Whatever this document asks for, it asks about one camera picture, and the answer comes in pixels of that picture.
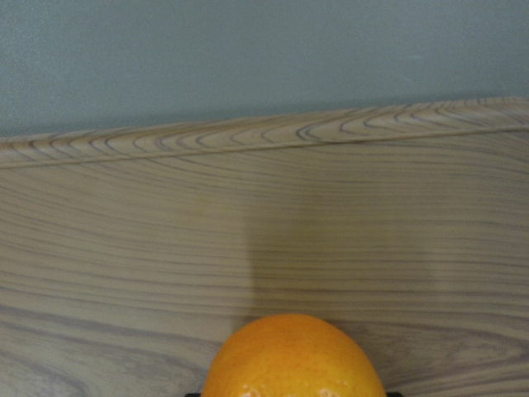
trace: wooden edge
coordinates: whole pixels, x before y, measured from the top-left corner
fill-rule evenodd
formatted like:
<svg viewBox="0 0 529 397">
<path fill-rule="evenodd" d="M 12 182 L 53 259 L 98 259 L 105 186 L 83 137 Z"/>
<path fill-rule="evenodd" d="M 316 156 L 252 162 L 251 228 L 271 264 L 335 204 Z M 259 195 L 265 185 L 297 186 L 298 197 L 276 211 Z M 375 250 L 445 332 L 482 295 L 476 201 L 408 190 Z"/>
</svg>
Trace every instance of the wooden edge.
<svg viewBox="0 0 529 397">
<path fill-rule="evenodd" d="M 0 139 L 0 168 L 529 131 L 528 98 L 247 117 Z"/>
</svg>

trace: brown wood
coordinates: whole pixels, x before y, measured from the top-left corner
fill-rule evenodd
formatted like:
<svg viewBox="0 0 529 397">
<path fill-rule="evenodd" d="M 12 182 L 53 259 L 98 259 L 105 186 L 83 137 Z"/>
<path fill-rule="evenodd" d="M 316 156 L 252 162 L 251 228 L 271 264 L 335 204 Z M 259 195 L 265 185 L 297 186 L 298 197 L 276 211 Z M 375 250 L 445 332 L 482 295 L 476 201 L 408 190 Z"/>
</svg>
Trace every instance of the brown wood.
<svg viewBox="0 0 529 397">
<path fill-rule="evenodd" d="M 407 397 L 529 395 L 529 101 L 4 139 L 0 395 L 200 390 L 315 314 Z"/>
</svg>

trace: gray wall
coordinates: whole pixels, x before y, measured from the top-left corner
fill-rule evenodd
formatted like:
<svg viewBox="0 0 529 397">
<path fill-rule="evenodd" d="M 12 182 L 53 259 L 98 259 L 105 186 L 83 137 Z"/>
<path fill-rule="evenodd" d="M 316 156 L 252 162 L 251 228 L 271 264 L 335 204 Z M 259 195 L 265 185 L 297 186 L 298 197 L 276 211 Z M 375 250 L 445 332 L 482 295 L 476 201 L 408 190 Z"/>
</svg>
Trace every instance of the gray wall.
<svg viewBox="0 0 529 397">
<path fill-rule="evenodd" d="M 0 135 L 529 96 L 529 1 L 0 2 Z"/>
</svg>

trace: orange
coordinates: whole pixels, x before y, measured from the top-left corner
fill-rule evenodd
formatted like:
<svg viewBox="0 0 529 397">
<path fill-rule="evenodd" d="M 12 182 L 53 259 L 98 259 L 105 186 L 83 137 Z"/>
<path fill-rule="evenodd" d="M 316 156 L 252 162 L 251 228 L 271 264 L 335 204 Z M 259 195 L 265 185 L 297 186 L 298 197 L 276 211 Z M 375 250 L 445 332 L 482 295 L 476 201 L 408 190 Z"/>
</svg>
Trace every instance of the orange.
<svg viewBox="0 0 529 397">
<path fill-rule="evenodd" d="M 305 314 L 260 318 L 235 332 L 213 360 L 202 397 L 385 397 L 362 349 Z"/>
</svg>

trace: black object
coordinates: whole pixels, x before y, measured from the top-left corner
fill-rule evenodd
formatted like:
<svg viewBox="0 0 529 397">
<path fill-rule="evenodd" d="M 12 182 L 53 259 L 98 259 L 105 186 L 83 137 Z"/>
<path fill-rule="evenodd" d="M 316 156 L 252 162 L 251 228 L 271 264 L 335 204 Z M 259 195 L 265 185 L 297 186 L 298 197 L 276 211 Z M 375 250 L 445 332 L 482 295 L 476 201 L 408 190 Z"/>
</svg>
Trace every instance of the black object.
<svg viewBox="0 0 529 397">
<path fill-rule="evenodd" d="M 401 395 L 400 393 L 398 393 L 397 391 L 389 391 L 388 393 L 386 393 L 386 395 L 388 397 L 404 397 L 403 395 Z M 185 395 L 185 397 L 200 397 L 200 393 L 188 393 Z"/>
</svg>

